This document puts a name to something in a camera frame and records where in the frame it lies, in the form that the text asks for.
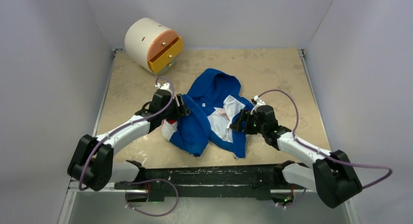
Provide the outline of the blue white red jacket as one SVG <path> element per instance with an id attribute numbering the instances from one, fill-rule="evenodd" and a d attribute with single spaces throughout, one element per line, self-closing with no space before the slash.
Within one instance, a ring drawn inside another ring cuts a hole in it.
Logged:
<path id="1" fill-rule="evenodd" d="M 238 158 L 246 155 L 246 134 L 230 128 L 242 110 L 250 111 L 253 104 L 240 96 L 241 84 L 232 75 L 208 68 L 183 95 L 190 114 L 178 120 L 164 120 L 162 136 L 175 145 L 199 157 L 212 142 L 232 152 Z"/>

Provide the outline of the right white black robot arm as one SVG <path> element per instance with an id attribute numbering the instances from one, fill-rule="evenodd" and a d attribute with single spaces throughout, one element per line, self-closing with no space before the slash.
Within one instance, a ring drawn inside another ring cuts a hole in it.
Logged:
<path id="1" fill-rule="evenodd" d="M 274 174 L 274 184 L 279 188 L 296 184 L 315 191 L 329 208 L 339 206 L 363 190 L 346 153 L 331 152 L 303 141 L 278 123 L 269 105 L 241 110 L 228 127 L 245 134 L 261 134 L 268 145 L 301 161 L 301 164 L 285 163 Z"/>

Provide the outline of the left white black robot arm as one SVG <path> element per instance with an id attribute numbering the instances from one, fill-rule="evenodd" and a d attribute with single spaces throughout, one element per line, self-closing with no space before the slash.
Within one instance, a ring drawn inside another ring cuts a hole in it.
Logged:
<path id="1" fill-rule="evenodd" d="M 80 190 L 100 191 L 108 183 L 125 182 L 132 189 L 145 184 L 141 163 L 127 160 L 116 164 L 113 159 L 124 147 L 161 126 L 165 120 L 178 120 L 190 114 L 182 94 L 158 89 L 129 120 L 115 129 L 98 135 L 82 136 L 67 168 L 67 174 L 78 180 Z"/>

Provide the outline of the round white drawer cabinet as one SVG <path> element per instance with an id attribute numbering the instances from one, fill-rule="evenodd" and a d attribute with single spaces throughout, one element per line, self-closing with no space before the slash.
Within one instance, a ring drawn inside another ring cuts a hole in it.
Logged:
<path id="1" fill-rule="evenodd" d="M 128 56 L 154 75 L 164 74 L 184 49 L 183 39 L 150 18 L 142 18 L 127 31 L 124 39 Z"/>

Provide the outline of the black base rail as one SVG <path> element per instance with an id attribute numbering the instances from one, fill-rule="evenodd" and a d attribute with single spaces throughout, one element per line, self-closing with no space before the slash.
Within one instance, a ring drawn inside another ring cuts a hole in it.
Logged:
<path id="1" fill-rule="evenodd" d="M 180 198 L 255 198 L 283 201 L 293 190 L 302 190 L 282 178 L 281 169 L 292 164 L 216 166 L 191 168 L 141 168 L 133 182 L 117 182 L 116 190 L 143 190 L 149 201 Z"/>

